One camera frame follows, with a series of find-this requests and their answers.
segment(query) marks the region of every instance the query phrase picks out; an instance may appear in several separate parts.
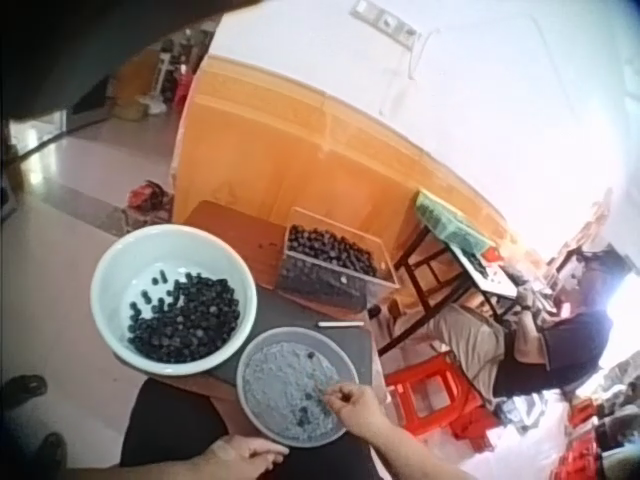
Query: gray bowl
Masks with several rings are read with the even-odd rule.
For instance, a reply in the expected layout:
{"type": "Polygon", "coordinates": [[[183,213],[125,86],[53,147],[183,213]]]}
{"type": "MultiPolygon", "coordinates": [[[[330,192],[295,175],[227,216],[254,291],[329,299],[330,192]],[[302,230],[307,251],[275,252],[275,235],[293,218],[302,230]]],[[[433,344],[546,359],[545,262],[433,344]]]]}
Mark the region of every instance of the gray bowl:
{"type": "Polygon", "coordinates": [[[261,421],[259,418],[259,412],[252,411],[247,403],[245,389],[247,385],[250,384],[251,379],[246,377],[245,372],[251,358],[261,350],[271,345],[283,342],[295,343],[319,353],[336,369],[338,378],[341,382],[358,383],[358,374],[347,354],[324,335],[305,328],[275,328],[256,337],[247,346],[240,357],[238,370],[236,372],[236,383],[240,404],[256,428],[276,442],[297,448],[313,448],[330,443],[345,432],[345,428],[339,421],[336,422],[335,428],[332,428],[328,432],[324,432],[322,435],[314,437],[313,440],[293,439],[285,437],[280,432],[275,432],[267,427],[265,422],[261,421]]]}

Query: black shirt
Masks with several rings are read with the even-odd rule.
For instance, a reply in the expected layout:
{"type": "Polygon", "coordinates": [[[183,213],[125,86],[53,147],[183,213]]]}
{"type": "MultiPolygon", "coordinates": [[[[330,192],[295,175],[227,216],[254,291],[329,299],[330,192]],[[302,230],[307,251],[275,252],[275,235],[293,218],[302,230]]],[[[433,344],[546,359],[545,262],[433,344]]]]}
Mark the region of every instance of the black shirt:
{"type": "Polygon", "coordinates": [[[549,368],[516,360],[516,332],[507,332],[505,355],[498,366],[493,395],[529,395],[586,380],[598,369],[612,325],[607,312],[596,311],[579,313],[542,330],[549,368]]]}

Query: dark pants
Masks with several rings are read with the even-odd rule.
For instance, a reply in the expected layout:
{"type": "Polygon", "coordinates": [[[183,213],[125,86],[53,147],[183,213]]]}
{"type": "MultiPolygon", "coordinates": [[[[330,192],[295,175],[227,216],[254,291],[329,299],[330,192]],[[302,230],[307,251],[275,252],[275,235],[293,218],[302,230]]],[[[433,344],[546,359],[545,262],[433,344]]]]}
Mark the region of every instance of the dark pants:
{"type": "MultiPolygon", "coordinates": [[[[144,382],[122,444],[120,465],[186,460],[228,434],[211,400],[157,380],[144,382]]],[[[378,479],[369,446],[350,434],[319,448],[291,449],[277,479],[378,479]]]]}

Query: orange wall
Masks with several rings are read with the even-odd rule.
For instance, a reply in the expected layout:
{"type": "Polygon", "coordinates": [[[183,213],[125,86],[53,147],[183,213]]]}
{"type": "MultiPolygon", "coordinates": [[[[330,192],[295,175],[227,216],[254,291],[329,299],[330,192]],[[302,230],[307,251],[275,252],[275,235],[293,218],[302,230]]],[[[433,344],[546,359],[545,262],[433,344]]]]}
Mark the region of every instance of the orange wall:
{"type": "Polygon", "coordinates": [[[507,249],[504,219],[395,131],[306,85],[227,59],[200,68],[179,141],[174,220],[202,200],[286,224],[298,206],[383,240],[394,259],[419,224],[416,190],[465,213],[507,249]]]}

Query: white bowl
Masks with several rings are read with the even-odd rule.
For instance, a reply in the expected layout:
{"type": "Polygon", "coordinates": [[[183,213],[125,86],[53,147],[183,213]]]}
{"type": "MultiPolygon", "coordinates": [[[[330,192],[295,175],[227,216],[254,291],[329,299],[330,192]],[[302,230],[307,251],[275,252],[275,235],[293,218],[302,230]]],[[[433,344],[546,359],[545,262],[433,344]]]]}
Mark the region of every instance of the white bowl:
{"type": "Polygon", "coordinates": [[[219,238],[181,225],[156,225],[137,230],[114,243],[102,256],[91,281],[91,311],[96,326],[113,352],[131,366],[159,375],[191,375],[219,365],[240,348],[253,327],[256,286],[242,258],[219,238]],[[153,286],[164,270],[168,283],[153,286]],[[154,299],[169,296],[175,279],[194,275],[226,278],[235,289],[240,318],[228,342],[208,357],[189,363],[160,363],[143,357],[127,342],[131,323],[129,304],[138,303],[143,316],[150,306],[140,297],[147,290],[154,299]]]}
{"type": "Polygon", "coordinates": [[[254,338],[247,348],[242,352],[238,369],[236,371],[236,385],[238,391],[238,399],[244,413],[249,417],[255,427],[266,436],[272,438],[278,443],[289,445],[295,448],[315,448],[326,445],[340,437],[346,430],[338,421],[336,429],[327,432],[325,435],[314,440],[304,441],[300,439],[287,438],[274,432],[268,428],[258,417],[258,415],[249,408],[245,394],[245,385],[251,382],[247,378],[245,371],[251,358],[260,350],[281,342],[291,342],[303,345],[315,352],[318,352],[336,369],[340,382],[358,383],[358,372],[346,353],[336,345],[333,340],[324,335],[299,327],[280,327],[269,330],[262,335],[254,338]]]}

